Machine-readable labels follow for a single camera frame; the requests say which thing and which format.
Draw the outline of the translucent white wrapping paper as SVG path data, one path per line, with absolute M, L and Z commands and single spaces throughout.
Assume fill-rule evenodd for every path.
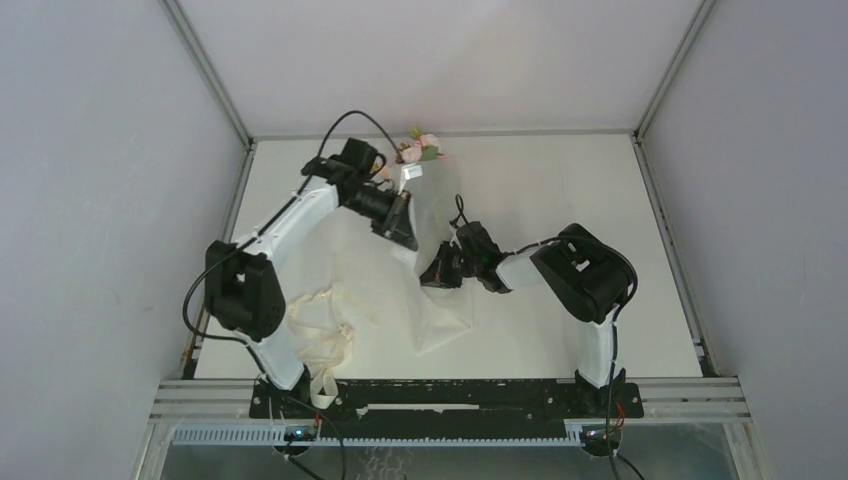
M 399 326 L 418 355 L 473 327 L 469 287 L 437 289 L 419 283 L 419 275 L 434 260 L 441 242 L 453 237 L 448 222 L 460 190 L 453 160 L 421 164 L 421 189 L 412 195 L 417 251 L 379 237 L 365 217 L 338 208 L 317 224 L 280 271 L 288 301 L 329 288 L 345 322 L 363 320 L 375 328 Z

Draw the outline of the pink fake rose stem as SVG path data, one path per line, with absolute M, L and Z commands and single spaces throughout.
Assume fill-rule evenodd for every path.
M 402 144 L 396 154 L 397 164 L 417 163 L 423 158 L 424 149 L 418 144 Z
M 423 133 L 418 128 L 413 128 L 409 132 L 410 144 L 418 144 L 424 149 L 423 158 L 419 162 L 436 160 L 443 158 L 445 153 L 442 151 L 441 141 L 439 138 L 430 133 Z

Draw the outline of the cream printed ribbon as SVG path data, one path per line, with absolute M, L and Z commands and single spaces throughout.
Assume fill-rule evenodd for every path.
M 333 321 L 333 325 L 327 328 L 303 321 L 303 310 L 321 303 L 329 307 Z M 296 352 L 296 358 L 308 371 L 309 399 L 317 409 L 327 409 L 339 399 L 335 369 L 353 353 L 355 330 L 349 323 L 339 322 L 336 316 L 340 315 L 341 310 L 331 289 L 295 299 L 286 314 L 290 331 L 303 344 Z

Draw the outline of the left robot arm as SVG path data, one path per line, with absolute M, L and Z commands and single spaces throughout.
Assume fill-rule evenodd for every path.
M 231 341 L 243 345 L 275 387 L 274 404 L 290 417 L 311 407 L 311 388 L 301 383 L 305 365 L 283 333 L 286 313 L 279 270 L 307 235 L 336 209 L 351 210 L 370 222 L 374 234 L 415 252 L 412 195 L 375 181 L 387 158 L 369 143 L 350 138 L 340 153 L 309 160 L 302 182 L 284 205 L 241 239 L 216 240 L 205 253 L 205 269 L 190 291 L 204 289 L 203 306 Z

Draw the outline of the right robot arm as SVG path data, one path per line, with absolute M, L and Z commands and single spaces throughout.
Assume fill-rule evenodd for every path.
M 602 416 L 616 405 L 614 384 L 626 378 L 618 364 L 616 322 L 638 287 L 635 268 L 624 255 L 579 223 L 507 252 L 474 221 L 459 227 L 452 240 L 441 242 L 434 260 L 419 275 L 419 283 L 457 289 L 466 278 L 497 294 L 547 285 L 580 322 L 579 406 L 589 415 Z

